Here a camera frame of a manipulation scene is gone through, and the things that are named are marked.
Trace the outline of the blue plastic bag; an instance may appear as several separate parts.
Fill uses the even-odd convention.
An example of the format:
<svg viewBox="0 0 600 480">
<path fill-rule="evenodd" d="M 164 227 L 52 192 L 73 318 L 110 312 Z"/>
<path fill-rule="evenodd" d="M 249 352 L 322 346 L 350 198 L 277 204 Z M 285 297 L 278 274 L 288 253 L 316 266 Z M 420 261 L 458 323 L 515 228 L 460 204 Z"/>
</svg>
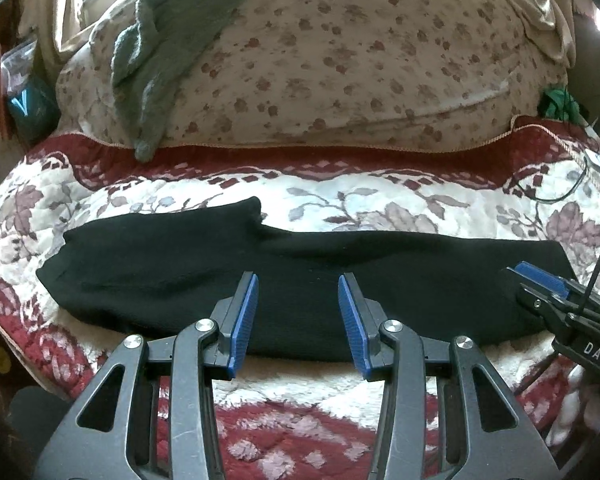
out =
<svg viewBox="0 0 600 480">
<path fill-rule="evenodd" d="M 20 140 L 28 145 L 49 136 L 60 118 L 55 90 L 45 80 L 36 52 L 38 40 L 30 37 L 1 57 L 6 107 Z"/>
</svg>

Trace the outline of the black pants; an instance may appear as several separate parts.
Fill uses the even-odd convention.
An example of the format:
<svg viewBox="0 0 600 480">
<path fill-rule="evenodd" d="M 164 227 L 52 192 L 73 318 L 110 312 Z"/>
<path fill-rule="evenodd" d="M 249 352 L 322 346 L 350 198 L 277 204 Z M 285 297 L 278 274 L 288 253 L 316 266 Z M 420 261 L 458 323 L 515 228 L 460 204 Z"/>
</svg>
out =
<svg viewBox="0 0 600 480">
<path fill-rule="evenodd" d="M 171 336 L 259 280 L 249 352 L 347 362 L 338 307 L 341 274 L 419 335 L 500 344 L 539 333 L 503 272 L 520 262 L 571 278 L 555 242 L 407 232 L 288 232 L 266 226 L 256 198 L 177 214 L 124 214 L 68 231 L 38 279 L 79 321 L 148 338 Z"/>
</svg>

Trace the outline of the red white floral blanket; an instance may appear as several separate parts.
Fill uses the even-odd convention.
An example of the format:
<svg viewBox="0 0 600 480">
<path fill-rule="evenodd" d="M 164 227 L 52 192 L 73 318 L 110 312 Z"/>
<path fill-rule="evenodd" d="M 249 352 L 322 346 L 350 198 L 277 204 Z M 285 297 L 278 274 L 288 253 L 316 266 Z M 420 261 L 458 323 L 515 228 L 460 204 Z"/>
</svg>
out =
<svg viewBox="0 0 600 480">
<path fill-rule="evenodd" d="M 68 315 L 36 278 L 65 232 L 249 197 L 288 231 L 549 240 L 600 292 L 600 173 L 587 146 L 576 128 L 519 118 L 456 153 L 179 145 L 141 165 L 127 148 L 54 136 L 0 184 L 1 342 L 41 386 L 76 396 L 120 335 Z M 250 359 L 215 395 L 228 478 L 365 477 L 381 386 L 350 364 Z"/>
</svg>

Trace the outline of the cream floral pillow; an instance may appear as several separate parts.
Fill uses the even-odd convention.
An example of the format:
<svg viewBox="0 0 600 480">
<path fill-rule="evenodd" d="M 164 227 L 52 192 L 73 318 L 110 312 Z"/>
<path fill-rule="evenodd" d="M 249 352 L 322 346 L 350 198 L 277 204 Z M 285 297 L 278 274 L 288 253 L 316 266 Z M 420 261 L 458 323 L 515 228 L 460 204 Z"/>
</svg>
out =
<svg viewBox="0 0 600 480">
<path fill-rule="evenodd" d="M 160 144 L 466 150 L 572 65 L 507 0 L 245 0 L 180 80 Z"/>
</svg>

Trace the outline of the grey-green fuzzy towel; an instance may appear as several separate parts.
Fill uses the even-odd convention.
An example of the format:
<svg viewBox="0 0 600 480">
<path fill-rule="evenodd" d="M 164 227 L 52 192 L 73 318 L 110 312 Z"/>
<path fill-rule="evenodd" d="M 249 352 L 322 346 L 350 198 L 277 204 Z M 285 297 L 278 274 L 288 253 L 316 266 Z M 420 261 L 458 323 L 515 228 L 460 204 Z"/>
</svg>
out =
<svg viewBox="0 0 600 480">
<path fill-rule="evenodd" d="M 180 80 L 244 0 L 136 0 L 114 42 L 111 87 L 135 159 L 149 162 L 166 131 Z"/>
</svg>

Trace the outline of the green fabric item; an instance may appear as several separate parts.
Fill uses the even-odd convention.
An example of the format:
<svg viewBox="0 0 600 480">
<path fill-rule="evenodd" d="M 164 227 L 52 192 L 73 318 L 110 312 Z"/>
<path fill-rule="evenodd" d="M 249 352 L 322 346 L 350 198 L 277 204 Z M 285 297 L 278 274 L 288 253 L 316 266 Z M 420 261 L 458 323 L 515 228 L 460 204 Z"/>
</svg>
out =
<svg viewBox="0 0 600 480">
<path fill-rule="evenodd" d="M 575 125 L 583 122 L 580 104 L 566 86 L 551 86 L 543 90 L 538 104 L 538 115 L 541 118 Z"/>
</svg>

